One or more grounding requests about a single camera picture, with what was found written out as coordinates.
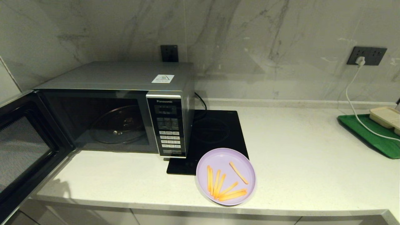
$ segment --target white countertop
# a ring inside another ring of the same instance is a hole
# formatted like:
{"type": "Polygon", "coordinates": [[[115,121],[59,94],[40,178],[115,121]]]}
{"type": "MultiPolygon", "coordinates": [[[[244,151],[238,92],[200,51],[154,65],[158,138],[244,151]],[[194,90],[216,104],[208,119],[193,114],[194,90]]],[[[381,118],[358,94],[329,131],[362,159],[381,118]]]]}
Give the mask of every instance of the white countertop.
{"type": "Polygon", "coordinates": [[[211,106],[236,110],[257,176],[252,198],[223,207],[195,176],[168,175],[155,154],[80,151],[33,197],[107,207],[259,215],[383,214],[399,220],[400,161],[368,148],[339,125],[349,110],[211,106]]]}

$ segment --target open microwave door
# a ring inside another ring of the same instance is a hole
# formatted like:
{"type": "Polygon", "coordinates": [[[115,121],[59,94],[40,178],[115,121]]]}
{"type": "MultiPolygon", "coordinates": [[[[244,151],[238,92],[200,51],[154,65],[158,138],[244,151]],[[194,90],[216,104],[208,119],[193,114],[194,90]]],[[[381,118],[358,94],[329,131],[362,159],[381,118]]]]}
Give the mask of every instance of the open microwave door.
{"type": "Polygon", "coordinates": [[[74,150],[35,92],[0,105],[0,224],[74,150]]]}

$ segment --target black induction cooktop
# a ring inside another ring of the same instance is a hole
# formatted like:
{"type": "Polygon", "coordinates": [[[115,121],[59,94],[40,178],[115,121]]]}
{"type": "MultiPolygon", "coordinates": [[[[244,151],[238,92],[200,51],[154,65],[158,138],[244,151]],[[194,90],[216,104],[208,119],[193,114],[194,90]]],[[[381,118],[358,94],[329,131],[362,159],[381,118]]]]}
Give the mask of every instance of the black induction cooktop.
{"type": "Polygon", "coordinates": [[[212,149],[234,149],[249,158],[238,112],[225,110],[196,110],[200,119],[193,121],[186,159],[170,159],[168,174],[196,175],[200,158],[212,149]]]}

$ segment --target warning sticker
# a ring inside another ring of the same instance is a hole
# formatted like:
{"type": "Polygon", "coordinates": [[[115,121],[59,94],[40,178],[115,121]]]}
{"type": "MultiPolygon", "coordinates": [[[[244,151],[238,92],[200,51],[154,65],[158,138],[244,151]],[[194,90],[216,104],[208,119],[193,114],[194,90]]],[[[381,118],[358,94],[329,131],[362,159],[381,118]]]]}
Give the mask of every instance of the warning sticker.
{"type": "Polygon", "coordinates": [[[159,74],[154,78],[152,83],[164,83],[164,84],[169,84],[171,83],[172,79],[174,78],[175,75],[165,75],[165,74],[159,74]]]}

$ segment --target plate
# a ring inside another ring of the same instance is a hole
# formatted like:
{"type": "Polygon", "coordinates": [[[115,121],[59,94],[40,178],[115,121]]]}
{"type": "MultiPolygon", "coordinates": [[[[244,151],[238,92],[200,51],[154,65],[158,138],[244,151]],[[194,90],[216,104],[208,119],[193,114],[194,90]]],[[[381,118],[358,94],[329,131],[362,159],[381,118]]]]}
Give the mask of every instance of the plate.
{"type": "Polygon", "coordinates": [[[196,168],[196,178],[200,186],[201,191],[212,201],[221,205],[238,205],[243,203],[252,194],[256,186],[256,174],[254,173],[253,166],[250,161],[240,152],[233,149],[219,148],[213,149],[201,157],[196,168]],[[245,184],[244,181],[239,177],[239,175],[230,166],[230,162],[233,162],[240,174],[248,181],[245,184]],[[207,176],[207,166],[212,168],[213,172],[213,183],[215,184],[215,178],[218,170],[221,170],[220,178],[223,174],[226,174],[225,180],[221,187],[220,192],[226,190],[229,186],[238,182],[238,184],[231,189],[231,191],[236,191],[240,189],[247,189],[247,193],[243,196],[229,199],[225,201],[220,201],[219,199],[214,199],[210,192],[207,190],[208,176],[207,176]]]}

